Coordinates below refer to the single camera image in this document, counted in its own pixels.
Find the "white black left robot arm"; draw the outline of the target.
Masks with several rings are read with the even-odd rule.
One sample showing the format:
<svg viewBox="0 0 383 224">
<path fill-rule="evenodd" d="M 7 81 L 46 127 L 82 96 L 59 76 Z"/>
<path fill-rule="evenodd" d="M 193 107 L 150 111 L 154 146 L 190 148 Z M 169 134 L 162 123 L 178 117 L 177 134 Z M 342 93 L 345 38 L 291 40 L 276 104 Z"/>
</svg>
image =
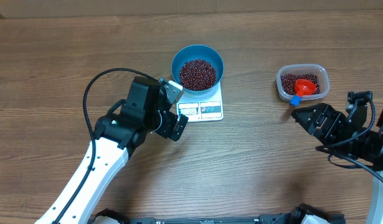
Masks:
<svg viewBox="0 0 383 224">
<path fill-rule="evenodd" d="M 98 119 L 85 157 L 38 223 L 87 223 L 114 176 L 147 134 L 179 140 L 188 118 L 170 109 L 183 93 L 174 81 L 136 77 L 127 98 Z"/>
</svg>

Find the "red plastic scoop blue handle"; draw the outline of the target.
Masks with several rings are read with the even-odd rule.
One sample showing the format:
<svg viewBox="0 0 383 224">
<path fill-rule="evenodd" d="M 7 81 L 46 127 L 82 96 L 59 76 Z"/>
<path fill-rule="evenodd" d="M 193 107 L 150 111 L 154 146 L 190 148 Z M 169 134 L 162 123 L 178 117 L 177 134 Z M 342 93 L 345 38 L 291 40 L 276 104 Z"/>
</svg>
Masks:
<svg viewBox="0 0 383 224">
<path fill-rule="evenodd" d="M 316 85 L 307 79 L 298 79 L 295 83 L 295 91 L 290 101 L 292 107 L 298 106 L 305 95 L 312 95 L 316 91 Z"/>
</svg>

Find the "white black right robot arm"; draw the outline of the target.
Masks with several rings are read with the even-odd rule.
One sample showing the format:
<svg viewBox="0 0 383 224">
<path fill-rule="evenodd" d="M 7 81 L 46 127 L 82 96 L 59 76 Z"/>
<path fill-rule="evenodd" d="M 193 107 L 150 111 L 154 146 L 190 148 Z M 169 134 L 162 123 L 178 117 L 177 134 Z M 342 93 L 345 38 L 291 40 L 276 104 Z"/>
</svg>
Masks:
<svg viewBox="0 0 383 224">
<path fill-rule="evenodd" d="M 349 162 L 347 169 L 363 169 L 373 176 L 372 198 L 367 223 L 383 223 L 383 109 L 378 119 L 371 91 L 347 95 L 344 113 L 319 103 L 291 112 L 295 121 L 320 141 L 315 149 Z"/>
</svg>

